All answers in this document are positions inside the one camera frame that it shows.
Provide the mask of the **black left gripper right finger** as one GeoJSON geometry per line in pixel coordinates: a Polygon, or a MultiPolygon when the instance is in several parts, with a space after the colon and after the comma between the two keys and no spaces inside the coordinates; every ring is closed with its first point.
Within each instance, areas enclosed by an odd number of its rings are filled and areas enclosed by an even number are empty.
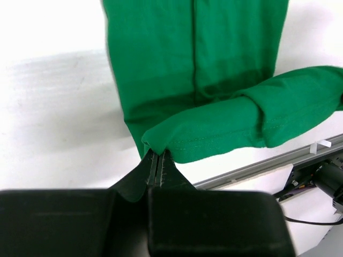
{"type": "Polygon", "coordinates": [[[196,189],[169,151],[159,156],[147,192],[150,256],[294,256],[274,196],[196,189]]]}

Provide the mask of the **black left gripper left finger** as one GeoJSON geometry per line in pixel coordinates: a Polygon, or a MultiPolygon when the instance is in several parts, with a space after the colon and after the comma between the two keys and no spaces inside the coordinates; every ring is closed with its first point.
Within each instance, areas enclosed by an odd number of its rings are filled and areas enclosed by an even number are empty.
{"type": "Polygon", "coordinates": [[[148,256],[145,193],[158,156],[109,188],[2,190],[1,256],[148,256]]]}

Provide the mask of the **green t-shirt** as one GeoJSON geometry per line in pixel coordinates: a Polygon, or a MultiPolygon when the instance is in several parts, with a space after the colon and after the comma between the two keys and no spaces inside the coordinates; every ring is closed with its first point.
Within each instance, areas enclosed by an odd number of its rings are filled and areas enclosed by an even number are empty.
{"type": "Polygon", "coordinates": [[[342,110],[342,68],[274,75],[288,1],[104,1],[108,53],[140,156],[190,163],[273,148],[342,110]]]}

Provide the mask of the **white tape strip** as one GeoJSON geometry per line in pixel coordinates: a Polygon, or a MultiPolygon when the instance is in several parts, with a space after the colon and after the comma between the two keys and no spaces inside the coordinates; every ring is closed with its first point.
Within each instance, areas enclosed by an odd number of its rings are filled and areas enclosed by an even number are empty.
{"type": "Polygon", "coordinates": [[[318,151],[318,146],[324,146],[324,147],[327,147],[327,148],[331,148],[332,146],[332,142],[328,141],[328,140],[320,140],[320,141],[316,141],[314,143],[312,143],[310,145],[310,153],[311,154],[317,154],[317,151],[318,151]]]}

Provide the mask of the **aluminium table edge rail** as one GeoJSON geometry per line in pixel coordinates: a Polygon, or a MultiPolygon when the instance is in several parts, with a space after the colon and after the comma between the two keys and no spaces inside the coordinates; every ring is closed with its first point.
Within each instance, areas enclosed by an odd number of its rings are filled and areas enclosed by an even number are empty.
{"type": "Polygon", "coordinates": [[[302,169],[342,152],[342,134],[331,137],[328,141],[331,142],[331,147],[319,146],[316,154],[312,154],[310,152],[310,147],[305,146],[246,167],[200,181],[195,183],[194,187],[199,190],[219,189],[231,183],[251,178],[289,164],[292,164],[297,169],[302,169]]]}

